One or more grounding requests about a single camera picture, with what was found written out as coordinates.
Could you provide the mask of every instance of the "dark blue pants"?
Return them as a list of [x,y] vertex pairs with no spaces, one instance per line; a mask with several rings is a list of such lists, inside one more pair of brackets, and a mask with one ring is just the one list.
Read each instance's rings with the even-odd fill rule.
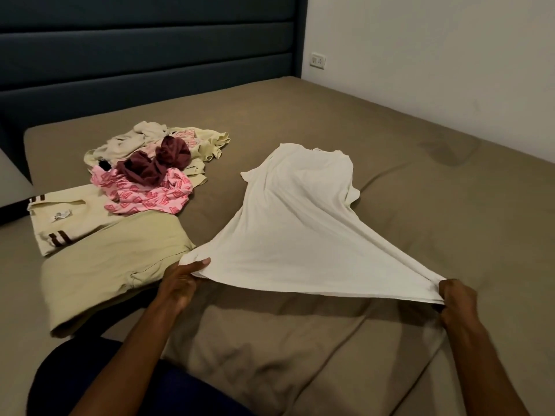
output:
[[[121,342],[89,336],[58,346],[38,368],[27,400],[27,414],[68,415],[120,346]],[[159,361],[139,415],[178,414],[252,416],[210,385]]]

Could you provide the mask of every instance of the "forearm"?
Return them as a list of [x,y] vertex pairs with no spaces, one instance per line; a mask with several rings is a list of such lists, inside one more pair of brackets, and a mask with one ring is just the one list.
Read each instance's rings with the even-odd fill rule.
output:
[[135,415],[176,317],[171,302],[153,301],[71,416]]
[[482,324],[455,323],[446,328],[467,414],[528,415]]

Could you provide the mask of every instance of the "person's left hand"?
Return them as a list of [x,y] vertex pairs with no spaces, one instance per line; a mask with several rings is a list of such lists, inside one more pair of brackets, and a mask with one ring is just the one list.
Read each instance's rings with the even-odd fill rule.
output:
[[179,265],[179,262],[170,265],[164,271],[156,300],[164,303],[171,302],[175,307],[176,315],[179,314],[191,302],[193,294],[202,281],[191,273],[202,270],[208,264],[210,264],[210,258],[187,265]]

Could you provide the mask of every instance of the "headboard panel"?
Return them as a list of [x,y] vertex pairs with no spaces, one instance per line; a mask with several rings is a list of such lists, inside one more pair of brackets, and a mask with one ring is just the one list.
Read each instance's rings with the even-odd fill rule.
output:
[[305,17],[306,0],[1,0],[0,148],[28,176],[29,127],[293,74]]

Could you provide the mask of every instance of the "hand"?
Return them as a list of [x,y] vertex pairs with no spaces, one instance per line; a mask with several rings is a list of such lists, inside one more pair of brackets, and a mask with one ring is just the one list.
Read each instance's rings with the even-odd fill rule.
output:
[[441,322],[449,328],[478,329],[482,326],[478,318],[476,291],[458,279],[441,280],[440,296],[445,301]]
[[171,303],[176,315],[181,313],[191,302],[193,294],[202,281],[191,273],[202,270],[210,264],[210,258],[196,261],[187,265],[173,263],[164,271],[164,277],[158,287],[156,301],[160,303]]

